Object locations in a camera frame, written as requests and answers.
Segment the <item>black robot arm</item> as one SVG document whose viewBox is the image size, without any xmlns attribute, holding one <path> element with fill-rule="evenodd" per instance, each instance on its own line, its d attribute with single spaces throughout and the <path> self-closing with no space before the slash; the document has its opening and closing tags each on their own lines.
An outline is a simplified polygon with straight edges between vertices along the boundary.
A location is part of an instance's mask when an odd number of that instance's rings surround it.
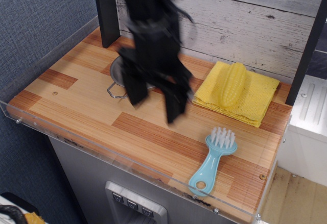
<svg viewBox="0 0 327 224">
<path fill-rule="evenodd" d="M 123 47 L 122 77 L 132 105 L 148 96 L 147 84 L 159 88 L 166 102 L 167 122 L 184 113 L 193 92 L 192 73 L 179 60 L 178 9 L 171 0 L 125 0 L 134 48 Z"/>
</svg>

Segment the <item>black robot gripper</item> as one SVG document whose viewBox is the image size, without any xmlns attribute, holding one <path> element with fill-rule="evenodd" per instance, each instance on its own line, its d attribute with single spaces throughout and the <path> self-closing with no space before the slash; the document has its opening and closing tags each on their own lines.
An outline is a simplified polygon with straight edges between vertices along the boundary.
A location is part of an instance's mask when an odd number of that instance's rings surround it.
<svg viewBox="0 0 327 224">
<path fill-rule="evenodd" d="M 159 20 L 129 20 L 135 48 L 122 48 L 122 77 L 129 100 L 138 105 L 148 96 L 147 83 L 162 86 L 167 122 L 185 112 L 192 90 L 192 73 L 179 60 L 180 34 L 178 17 Z"/>
</svg>

